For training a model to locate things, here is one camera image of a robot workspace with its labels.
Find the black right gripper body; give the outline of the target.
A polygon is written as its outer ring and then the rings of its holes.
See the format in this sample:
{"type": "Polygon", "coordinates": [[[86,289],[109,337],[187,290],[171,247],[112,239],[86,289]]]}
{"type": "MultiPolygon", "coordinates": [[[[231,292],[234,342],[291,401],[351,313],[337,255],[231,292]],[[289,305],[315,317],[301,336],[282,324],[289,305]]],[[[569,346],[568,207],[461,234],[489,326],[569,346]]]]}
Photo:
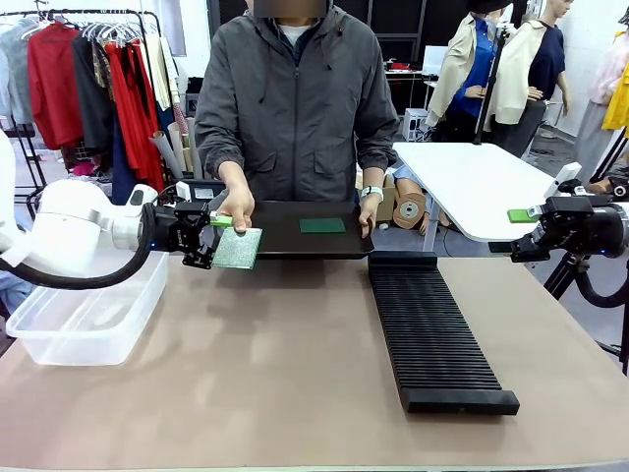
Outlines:
{"type": "Polygon", "coordinates": [[[534,231],[539,247],[575,255],[611,253],[611,206],[594,206],[589,197],[550,197],[541,212],[534,231]]]}

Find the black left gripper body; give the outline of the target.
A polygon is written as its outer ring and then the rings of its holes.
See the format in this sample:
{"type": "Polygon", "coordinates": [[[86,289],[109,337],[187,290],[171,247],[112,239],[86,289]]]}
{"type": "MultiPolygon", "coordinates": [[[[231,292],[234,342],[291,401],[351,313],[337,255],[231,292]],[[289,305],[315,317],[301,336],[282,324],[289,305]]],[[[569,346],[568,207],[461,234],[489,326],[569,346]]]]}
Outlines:
{"type": "Polygon", "coordinates": [[[154,250],[188,254],[213,254],[216,243],[205,240],[203,231],[210,224],[207,202],[180,202],[174,206],[154,207],[154,250]]]}

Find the green PCB board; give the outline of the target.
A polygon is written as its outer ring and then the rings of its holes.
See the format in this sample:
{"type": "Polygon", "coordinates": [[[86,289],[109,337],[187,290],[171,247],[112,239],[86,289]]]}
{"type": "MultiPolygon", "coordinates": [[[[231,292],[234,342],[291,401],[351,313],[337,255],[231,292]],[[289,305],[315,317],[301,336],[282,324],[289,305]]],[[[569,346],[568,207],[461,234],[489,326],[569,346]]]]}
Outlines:
{"type": "Polygon", "coordinates": [[[259,228],[249,228],[244,233],[233,227],[225,228],[216,246],[212,265],[222,268],[252,269],[262,236],[259,228]]]}
{"type": "Polygon", "coordinates": [[[341,218],[303,218],[299,221],[302,234],[343,234],[346,232],[341,218]]]}

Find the black tray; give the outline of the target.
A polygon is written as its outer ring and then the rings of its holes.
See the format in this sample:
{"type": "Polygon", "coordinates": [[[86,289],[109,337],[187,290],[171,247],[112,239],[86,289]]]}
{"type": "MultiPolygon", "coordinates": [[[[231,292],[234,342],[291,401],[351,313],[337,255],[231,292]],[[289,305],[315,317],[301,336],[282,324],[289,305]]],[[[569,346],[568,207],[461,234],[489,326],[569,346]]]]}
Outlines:
{"type": "Polygon", "coordinates": [[[360,260],[373,251],[362,238],[360,208],[351,203],[259,202],[253,227],[262,230],[257,257],[261,260],[360,260]],[[343,234],[302,234],[303,218],[341,218],[343,234]]]}

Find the person's left sleeved forearm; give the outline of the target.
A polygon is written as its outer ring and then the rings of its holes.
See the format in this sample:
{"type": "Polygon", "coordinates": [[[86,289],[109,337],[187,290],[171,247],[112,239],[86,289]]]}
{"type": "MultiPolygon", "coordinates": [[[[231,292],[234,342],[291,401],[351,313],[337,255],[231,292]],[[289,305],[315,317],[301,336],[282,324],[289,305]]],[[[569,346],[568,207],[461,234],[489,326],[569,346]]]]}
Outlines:
{"type": "Polygon", "coordinates": [[[358,139],[357,161],[362,169],[363,187],[381,187],[385,171],[397,161],[391,140],[358,139]]]}

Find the person's left hand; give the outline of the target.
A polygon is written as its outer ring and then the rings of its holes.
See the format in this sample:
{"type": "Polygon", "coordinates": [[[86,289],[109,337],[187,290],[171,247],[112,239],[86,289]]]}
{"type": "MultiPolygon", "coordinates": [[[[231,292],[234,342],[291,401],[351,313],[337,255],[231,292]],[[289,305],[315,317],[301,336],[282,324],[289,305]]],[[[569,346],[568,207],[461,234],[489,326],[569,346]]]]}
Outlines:
{"type": "Polygon", "coordinates": [[[359,223],[362,231],[362,238],[367,239],[376,228],[376,218],[381,198],[377,194],[369,194],[360,200],[359,223]]]}

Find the grey storage bin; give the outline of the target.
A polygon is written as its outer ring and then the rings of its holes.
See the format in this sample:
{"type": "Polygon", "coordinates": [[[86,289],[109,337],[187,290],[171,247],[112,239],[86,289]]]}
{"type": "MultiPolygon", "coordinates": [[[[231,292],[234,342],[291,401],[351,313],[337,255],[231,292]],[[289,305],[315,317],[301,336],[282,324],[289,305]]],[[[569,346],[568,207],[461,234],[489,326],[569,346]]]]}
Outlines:
{"type": "Polygon", "coordinates": [[[176,185],[177,195],[187,202],[210,202],[226,187],[216,180],[183,179],[176,185]]]}

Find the white side table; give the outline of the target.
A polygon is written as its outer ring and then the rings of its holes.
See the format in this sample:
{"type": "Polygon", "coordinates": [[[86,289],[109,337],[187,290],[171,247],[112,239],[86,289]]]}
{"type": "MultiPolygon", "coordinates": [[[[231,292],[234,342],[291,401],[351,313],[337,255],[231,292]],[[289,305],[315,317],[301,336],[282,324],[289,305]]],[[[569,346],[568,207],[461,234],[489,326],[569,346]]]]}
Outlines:
{"type": "Polygon", "coordinates": [[[534,230],[507,211],[545,203],[557,180],[493,144],[396,143],[393,148],[431,196],[423,250],[433,249],[445,213],[470,240],[508,242],[534,230]]]}

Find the cardboard spool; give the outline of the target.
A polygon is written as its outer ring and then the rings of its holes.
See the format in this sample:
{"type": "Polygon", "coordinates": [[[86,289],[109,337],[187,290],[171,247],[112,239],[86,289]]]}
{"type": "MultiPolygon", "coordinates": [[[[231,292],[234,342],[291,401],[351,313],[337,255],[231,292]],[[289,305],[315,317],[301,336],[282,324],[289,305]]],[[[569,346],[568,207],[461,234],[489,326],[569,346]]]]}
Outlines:
{"type": "Polygon", "coordinates": [[[413,229],[423,221],[426,209],[427,197],[423,193],[398,193],[392,221],[402,229],[413,229]]]}

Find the black pole stand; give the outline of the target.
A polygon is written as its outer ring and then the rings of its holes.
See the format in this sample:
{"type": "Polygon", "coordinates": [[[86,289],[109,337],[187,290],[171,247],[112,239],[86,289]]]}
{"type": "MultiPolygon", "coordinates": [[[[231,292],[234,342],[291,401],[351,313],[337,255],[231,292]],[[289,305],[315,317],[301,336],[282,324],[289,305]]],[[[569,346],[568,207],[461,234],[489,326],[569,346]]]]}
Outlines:
{"type": "Polygon", "coordinates": [[[499,26],[496,30],[496,33],[497,33],[497,36],[494,41],[494,45],[496,46],[495,57],[493,58],[493,61],[492,61],[490,74],[489,74],[488,82],[487,82],[486,96],[483,100],[481,113],[479,115],[479,119],[478,119],[478,123],[476,127],[476,133],[473,140],[473,144],[475,146],[480,145],[483,140],[484,126],[485,126],[485,122],[486,122],[486,118],[488,114],[491,96],[492,96],[495,82],[496,82],[499,62],[502,56],[502,51],[505,46],[506,40],[510,35],[510,33],[508,32],[507,26],[499,26]]]}

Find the mannequin yellow pink clothes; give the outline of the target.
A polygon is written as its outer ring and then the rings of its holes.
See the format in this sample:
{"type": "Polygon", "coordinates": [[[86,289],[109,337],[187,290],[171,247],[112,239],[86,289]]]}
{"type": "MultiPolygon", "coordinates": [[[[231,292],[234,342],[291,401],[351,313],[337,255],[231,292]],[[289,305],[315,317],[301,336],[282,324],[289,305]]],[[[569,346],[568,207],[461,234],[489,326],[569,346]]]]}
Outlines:
{"type": "Polygon", "coordinates": [[[589,102],[575,141],[579,179],[589,183],[616,130],[629,126],[629,7],[588,91],[589,102]]]}

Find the clear plastic box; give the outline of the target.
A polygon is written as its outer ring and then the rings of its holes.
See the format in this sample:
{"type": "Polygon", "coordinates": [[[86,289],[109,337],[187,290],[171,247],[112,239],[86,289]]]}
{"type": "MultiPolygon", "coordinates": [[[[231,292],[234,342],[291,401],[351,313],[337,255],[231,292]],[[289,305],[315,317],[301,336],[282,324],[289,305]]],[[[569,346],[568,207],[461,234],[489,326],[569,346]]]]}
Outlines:
{"type": "Polygon", "coordinates": [[[95,290],[35,288],[6,323],[45,366],[114,366],[127,360],[168,278],[168,255],[153,252],[130,279],[95,290]]]}

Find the cream hanging garment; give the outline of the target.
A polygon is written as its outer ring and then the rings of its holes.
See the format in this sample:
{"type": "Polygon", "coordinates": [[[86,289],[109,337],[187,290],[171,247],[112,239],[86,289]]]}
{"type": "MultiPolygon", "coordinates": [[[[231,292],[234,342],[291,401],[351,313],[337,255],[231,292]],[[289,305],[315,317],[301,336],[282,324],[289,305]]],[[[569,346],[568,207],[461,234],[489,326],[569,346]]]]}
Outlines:
{"type": "Polygon", "coordinates": [[[145,69],[151,70],[151,87],[162,110],[179,104],[179,73],[168,40],[163,35],[148,33],[142,48],[145,69]]]}

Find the white board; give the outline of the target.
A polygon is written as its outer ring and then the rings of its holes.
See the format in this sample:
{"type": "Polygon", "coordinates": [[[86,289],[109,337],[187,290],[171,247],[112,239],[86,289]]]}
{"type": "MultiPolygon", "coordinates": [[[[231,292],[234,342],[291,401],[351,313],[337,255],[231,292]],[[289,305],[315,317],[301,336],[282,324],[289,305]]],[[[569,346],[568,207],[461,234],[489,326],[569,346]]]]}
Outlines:
{"type": "Polygon", "coordinates": [[[422,74],[425,76],[438,76],[446,52],[446,46],[427,45],[425,47],[422,74]]]}

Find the light blue cloth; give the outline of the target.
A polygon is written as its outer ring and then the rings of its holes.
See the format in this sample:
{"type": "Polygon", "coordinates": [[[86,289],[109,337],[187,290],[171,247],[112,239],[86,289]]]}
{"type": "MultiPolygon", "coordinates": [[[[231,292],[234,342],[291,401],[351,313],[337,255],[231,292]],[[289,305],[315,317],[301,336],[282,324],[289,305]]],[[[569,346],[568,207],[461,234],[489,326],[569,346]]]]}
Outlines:
{"type": "Polygon", "coordinates": [[[27,299],[32,285],[10,272],[0,270],[0,316],[8,319],[27,299]]]}

